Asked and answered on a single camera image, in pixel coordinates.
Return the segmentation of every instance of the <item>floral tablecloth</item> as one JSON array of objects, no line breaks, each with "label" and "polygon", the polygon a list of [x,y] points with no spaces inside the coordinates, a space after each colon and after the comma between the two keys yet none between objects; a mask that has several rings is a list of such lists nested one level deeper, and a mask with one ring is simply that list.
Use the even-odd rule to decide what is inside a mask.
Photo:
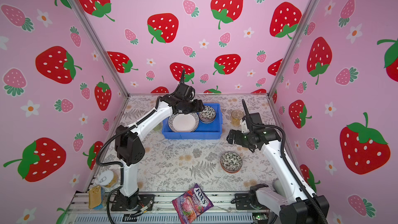
[{"label": "floral tablecloth", "polygon": [[[130,96],[120,124],[127,126],[155,106],[156,95]],[[258,183],[272,185],[277,178],[266,157],[256,150],[230,145],[226,137],[232,126],[231,112],[242,112],[241,99],[245,99],[251,113],[259,112],[265,124],[275,124],[266,96],[263,95],[196,95],[204,103],[220,103],[223,118],[220,140],[167,140],[161,124],[142,141],[145,156],[138,166],[140,191],[186,191],[198,183],[204,191],[247,191]],[[104,162],[117,159],[112,142]],[[220,165],[223,153],[233,151],[243,159],[241,170],[235,174],[225,172]],[[118,166],[101,167],[98,174],[111,169],[119,173]]]}]

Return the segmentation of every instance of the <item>blue container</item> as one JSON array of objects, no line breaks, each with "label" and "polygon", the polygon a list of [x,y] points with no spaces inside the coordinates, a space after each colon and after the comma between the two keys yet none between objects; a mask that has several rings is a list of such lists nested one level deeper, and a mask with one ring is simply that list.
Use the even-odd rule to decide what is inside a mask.
[{"label": "blue container", "polygon": [[167,139],[220,139],[222,133],[222,112],[219,103],[205,103],[205,106],[216,110],[216,118],[210,124],[199,120],[198,128],[194,132],[173,132],[168,124],[169,118],[163,120],[162,134]]}]

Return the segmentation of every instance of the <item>fox's candy package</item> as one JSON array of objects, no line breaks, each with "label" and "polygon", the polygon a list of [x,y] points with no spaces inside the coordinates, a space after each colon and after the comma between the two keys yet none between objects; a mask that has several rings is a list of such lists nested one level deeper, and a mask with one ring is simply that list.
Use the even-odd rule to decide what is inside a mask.
[{"label": "fox's candy package", "polygon": [[181,223],[190,224],[196,217],[213,207],[213,203],[196,183],[193,188],[183,193],[177,199],[174,199],[173,206],[178,213]]}]

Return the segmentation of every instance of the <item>strawberry wallpaper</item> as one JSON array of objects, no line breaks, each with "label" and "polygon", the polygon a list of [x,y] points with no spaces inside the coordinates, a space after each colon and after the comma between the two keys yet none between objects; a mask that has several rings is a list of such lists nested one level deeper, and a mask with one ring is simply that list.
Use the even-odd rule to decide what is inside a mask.
[{"label": "strawberry wallpaper", "polygon": [[273,97],[329,223],[396,222],[396,2],[321,0]]},{"label": "strawberry wallpaper", "polygon": [[124,98],[67,0],[0,0],[2,223],[57,223]]},{"label": "strawberry wallpaper", "polygon": [[130,93],[265,93],[308,0],[79,0]]}]

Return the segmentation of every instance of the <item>blue bin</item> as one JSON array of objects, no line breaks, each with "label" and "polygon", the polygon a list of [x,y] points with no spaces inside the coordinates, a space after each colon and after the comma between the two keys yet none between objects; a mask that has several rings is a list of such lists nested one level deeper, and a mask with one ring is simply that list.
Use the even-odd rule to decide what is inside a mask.
[{"label": "blue bin", "polygon": [[205,106],[216,110],[216,118],[210,124],[199,120],[198,128],[194,132],[173,132],[168,124],[169,118],[163,120],[162,134],[167,139],[220,139],[222,134],[222,112],[219,103],[205,103]]}]

